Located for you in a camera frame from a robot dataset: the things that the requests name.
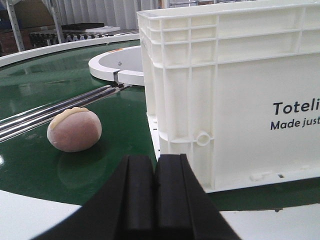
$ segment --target shelving rack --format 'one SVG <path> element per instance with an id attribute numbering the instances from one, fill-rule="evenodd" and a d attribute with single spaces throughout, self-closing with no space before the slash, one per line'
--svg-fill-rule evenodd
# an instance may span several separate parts
<path id="1" fill-rule="evenodd" d="M 22 37 L 21 37 L 19 25 L 18 25 L 18 20 L 17 20 L 16 12 L 15 12 L 15 4 L 17 4 L 20 1 L 21 0 L 6 0 L 5 3 L 6 3 L 6 9 L 8 11 L 8 15 L 10 18 L 12 31 L 14 34 L 14 38 L 15 38 L 15 42 L 16 42 L 18 51 L 22 52 L 25 50 L 25 46 L 22 41 Z M 65 39 L 64 39 L 62 28 L 61 28 L 61 17 L 60 17 L 60 13 L 59 13 L 59 9 L 58 9 L 57 0 L 50 0 L 49 5 L 51 7 L 52 17 L 54 20 L 54 25 L 55 25 L 55 29 L 56 29 L 56 35 L 58 38 L 58 42 L 60 44 L 64 43 Z"/>

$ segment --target mochi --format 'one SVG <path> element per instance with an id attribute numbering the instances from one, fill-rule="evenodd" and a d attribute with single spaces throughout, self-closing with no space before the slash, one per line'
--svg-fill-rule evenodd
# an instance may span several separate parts
<path id="1" fill-rule="evenodd" d="M 74 107 L 55 116 L 47 128 L 46 136 L 55 148 L 73 153 L 91 148 L 101 134 L 98 116 L 85 107 Z"/>

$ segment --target black plastic part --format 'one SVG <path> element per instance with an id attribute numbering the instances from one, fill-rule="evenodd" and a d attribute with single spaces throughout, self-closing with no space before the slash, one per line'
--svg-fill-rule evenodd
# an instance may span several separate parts
<path id="1" fill-rule="evenodd" d="M 62 25 L 61 28 L 63 30 L 86 30 L 86 29 L 96 29 L 103 28 L 105 24 L 103 22 L 83 22 L 83 23 L 75 23 L 75 24 L 67 24 Z"/>
<path id="2" fill-rule="evenodd" d="M 185 154 L 124 156 L 79 210 L 33 240 L 241 240 L 197 181 Z"/>
<path id="3" fill-rule="evenodd" d="M 195 240 L 241 240 L 229 226 L 194 175 L 187 156 L 180 156 Z"/>
<path id="4" fill-rule="evenodd" d="M 155 181 L 158 239 L 194 239 L 179 155 L 161 155 Z"/>
<path id="5" fill-rule="evenodd" d="M 154 227 L 153 183 L 148 157 L 125 156 L 88 202 L 33 240 L 135 239 L 131 235 L 136 230 L 141 230 L 135 233 L 137 237 L 150 238 Z"/>
<path id="6" fill-rule="evenodd" d="M 154 173 L 147 156 L 130 156 L 119 239 L 153 239 L 155 229 Z"/>
<path id="7" fill-rule="evenodd" d="M 185 154 L 161 155 L 155 179 L 162 239 L 240 240 L 202 189 Z"/>

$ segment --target green conveyor surface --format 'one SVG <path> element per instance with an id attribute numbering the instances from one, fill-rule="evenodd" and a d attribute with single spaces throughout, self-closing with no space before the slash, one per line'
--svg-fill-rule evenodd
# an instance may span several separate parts
<path id="1" fill-rule="evenodd" d="M 140 44 L 112 43 L 50 54 L 0 69 L 0 123 L 7 118 L 72 98 L 110 82 L 90 75 L 88 62 L 110 50 Z M 0 189 L 82 205 L 117 167 L 123 155 L 148 155 L 155 165 L 144 88 L 133 86 L 86 106 L 102 124 L 92 148 L 76 153 L 55 149 L 47 127 L 0 143 Z M 320 178 L 209 194 L 219 210 L 280 209 L 320 202 Z"/>

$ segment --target crate logo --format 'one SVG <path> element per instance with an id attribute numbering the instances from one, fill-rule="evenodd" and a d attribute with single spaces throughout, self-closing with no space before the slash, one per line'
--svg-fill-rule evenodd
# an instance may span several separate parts
<path id="1" fill-rule="evenodd" d="M 274 102 L 274 115 L 288 115 L 292 113 L 305 113 L 309 111 L 317 111 L 320 109 L 320 98 L 313 98 L 310 102 L 300 103 L 296 101 L 294 104 L 284 104 L 283 102 Z M 320 116 L 315 118 L 292 118 L 290 121 L 271 121 L 270 130 L 287 129 L 287 128 L 305 128 L 312 125 L 320 124 Z"/>

